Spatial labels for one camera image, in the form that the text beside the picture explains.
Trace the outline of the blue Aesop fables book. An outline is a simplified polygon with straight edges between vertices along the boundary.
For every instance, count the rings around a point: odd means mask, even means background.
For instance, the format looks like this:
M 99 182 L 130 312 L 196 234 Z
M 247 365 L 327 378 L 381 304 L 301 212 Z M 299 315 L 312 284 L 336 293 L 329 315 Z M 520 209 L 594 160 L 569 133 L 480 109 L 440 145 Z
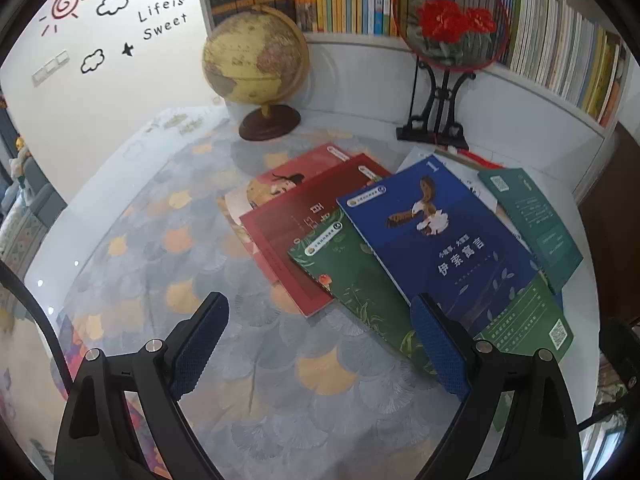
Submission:
M 530 252 L 435 156 L 337 203 L 405 300 L 430 295 L 473 336 L 537 274 Z

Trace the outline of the red portrait cover book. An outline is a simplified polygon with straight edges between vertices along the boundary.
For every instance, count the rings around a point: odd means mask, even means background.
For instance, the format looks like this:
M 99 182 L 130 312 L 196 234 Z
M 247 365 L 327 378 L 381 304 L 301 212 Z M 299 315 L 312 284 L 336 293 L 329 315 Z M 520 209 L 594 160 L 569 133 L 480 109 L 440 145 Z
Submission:
M 268 169 L 218 200 L 218 206 L 233 233 L 271 283 L 277 283 L 278 278 L 248 235 L 241 217 L 351 157 L 349 152 L 334 144 L 322 144 L 280 166 Z

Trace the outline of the white rabbit hill book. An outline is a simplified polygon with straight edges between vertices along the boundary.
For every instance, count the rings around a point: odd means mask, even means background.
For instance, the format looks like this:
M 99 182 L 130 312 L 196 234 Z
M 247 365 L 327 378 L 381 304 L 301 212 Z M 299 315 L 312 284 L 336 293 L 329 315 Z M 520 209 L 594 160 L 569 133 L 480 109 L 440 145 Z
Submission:
M 508 218 L 506 212 L 498 204 L 498 200 L 488 190 L 488 187 L 480 180 L 478 176 L 478 170 L 473 169 L 469 165 L 462 164 L 450 157 L 435 152 L 434 148 L 412 148 L 404 160 L 397 168 L 397 172 L 407 169 L 413 166 L 422 159 L 426 159 L 428 156 L 434 155 L 452 174 L 454 174 L 466 187 L 472 191 L 511 231 L 516 239 L 526 248 L 529 247 L 526 241 L 521 236 L 518 229 L 514 226 L 513 222 Z

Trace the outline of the brown wooden cabinet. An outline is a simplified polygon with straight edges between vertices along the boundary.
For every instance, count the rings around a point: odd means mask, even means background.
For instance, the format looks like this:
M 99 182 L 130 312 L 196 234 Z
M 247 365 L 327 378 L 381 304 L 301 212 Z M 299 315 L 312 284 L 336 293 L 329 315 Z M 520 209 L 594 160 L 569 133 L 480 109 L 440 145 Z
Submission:
M 579 206 L 596 274 L 600 319 L 639 323 L 639 144 L 622 125 L 615 150 Z

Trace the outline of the green insect book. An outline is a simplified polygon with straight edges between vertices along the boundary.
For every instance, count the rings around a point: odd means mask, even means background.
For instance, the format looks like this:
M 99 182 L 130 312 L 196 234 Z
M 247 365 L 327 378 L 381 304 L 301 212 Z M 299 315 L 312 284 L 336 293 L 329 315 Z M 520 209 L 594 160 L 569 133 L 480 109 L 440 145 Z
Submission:
M 294 240 L 288 258 L 388 346 L 419 370 L 435 373 L 412 328 L 408 302 L 344 212 L 334 211 L 306 237 Z M 574 341 L 558 298 L 541 276 L 516 294 L 501 313 L 488 313 L 486 321 L 484 330 L 474 337 L 521 356 L 547 348 L 560 360 Z

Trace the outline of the row of shelf books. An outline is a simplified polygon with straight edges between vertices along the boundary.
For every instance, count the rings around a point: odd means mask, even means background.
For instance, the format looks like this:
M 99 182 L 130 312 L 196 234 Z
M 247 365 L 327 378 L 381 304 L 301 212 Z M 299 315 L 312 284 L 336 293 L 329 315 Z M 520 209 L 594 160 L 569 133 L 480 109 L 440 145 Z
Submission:
M 433 66 L 462 72 L 498 63 L 601 127 L 623 90 L 622 38 L 577 0 L 205 0 L 212 25 L 258 4 L 303 32 L 405 39 Z

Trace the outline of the teal book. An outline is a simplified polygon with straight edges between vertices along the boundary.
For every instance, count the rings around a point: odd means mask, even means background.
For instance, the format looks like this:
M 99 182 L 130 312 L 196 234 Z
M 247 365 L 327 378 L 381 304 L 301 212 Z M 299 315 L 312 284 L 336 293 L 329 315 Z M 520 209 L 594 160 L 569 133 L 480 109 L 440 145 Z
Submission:
M 520 233 L 552 292 L 562 292 L 582 253 L 547 197 L 523 169 L 485 169 L 478 176 Z

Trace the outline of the yellow desk globe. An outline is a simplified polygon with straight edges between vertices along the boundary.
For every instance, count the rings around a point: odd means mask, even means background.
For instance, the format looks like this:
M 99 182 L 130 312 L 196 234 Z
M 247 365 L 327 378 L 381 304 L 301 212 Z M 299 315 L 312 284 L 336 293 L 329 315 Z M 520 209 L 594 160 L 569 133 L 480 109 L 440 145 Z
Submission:
M 206 38 L 202 69 L 209 87 L 232 104 L 253 105 L 239 135 L 252 142 L 291 133 L 302 118 L 286 102 L 309 73 L 306 39 L 283 12 L 255 4 L 226 18 Z

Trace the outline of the red flower round fan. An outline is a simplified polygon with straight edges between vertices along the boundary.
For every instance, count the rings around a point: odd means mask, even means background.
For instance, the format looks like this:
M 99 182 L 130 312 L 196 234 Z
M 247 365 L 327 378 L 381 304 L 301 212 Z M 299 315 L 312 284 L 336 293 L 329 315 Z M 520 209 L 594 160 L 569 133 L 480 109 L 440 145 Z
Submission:
M 494 64 L 510 41 L 508 0 L 393 0 L 393 19 L 420 60 L 456 72 Z

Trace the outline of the dark red nursery rhyme book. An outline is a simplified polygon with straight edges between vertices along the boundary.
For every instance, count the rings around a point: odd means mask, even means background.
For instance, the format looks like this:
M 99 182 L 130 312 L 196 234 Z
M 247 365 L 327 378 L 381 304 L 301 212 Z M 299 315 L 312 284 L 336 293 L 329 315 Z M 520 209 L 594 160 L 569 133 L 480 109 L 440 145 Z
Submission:
M 292 260 L 288 251 L 329 219 L 340 197 L 389 175 L 386 168 L 360 154 L 242 215 L 250 239 L 307 318 L 323 309 L 331 296 Z

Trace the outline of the floral red purple cloth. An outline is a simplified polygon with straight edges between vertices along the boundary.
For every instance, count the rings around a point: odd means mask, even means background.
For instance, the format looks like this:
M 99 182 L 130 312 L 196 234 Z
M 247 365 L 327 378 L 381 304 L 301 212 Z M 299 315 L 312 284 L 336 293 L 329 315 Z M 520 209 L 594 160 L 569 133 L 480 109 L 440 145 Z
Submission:
M 58 342 L 61 345 L 65 362 L 70 370 L 70 376 L 75 377 L 81 361 L 88 351 L 88 347 L 66 314 L 59 313 L 55 318 L 55 324 L 58 326 Z M 162 456 L 160 456 L 160 453 L 157 451 L 151 431 L 143 416 L 142 406 L 137 393 L 126 392 L 125 396 L 128 413 L 132 426 L 134 426 L 134 433 L 142 449 L 146 466 L 148 466 L 154 474 L 158 474 L 165 479 L 170 479 L 171 475 L 165 466 Z

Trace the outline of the red tassel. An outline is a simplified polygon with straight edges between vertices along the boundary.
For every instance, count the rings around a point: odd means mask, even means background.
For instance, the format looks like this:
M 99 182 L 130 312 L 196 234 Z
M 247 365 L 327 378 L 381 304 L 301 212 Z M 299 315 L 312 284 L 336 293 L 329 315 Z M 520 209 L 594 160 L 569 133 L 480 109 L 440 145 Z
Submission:
M 435 146 L 439 151 L 443 153 L 447 153 L 457 158 L 462 158 L 466 162 L 472 162 L 473 164 L 475 164 L 476 166 L 479 166 L 480 168 L 485 168 L 485 169 L 502 169 L 503 168 L 502 165 L 497 164 L 496 162 L 491 162 L 490 160 L 480 155 L 477 155 L 469 150 L 464 150 L 463 148 L 456 148 L 455 146 L 446 145 L 446 144 L 443 144 L 442 142 L 436 142 Z

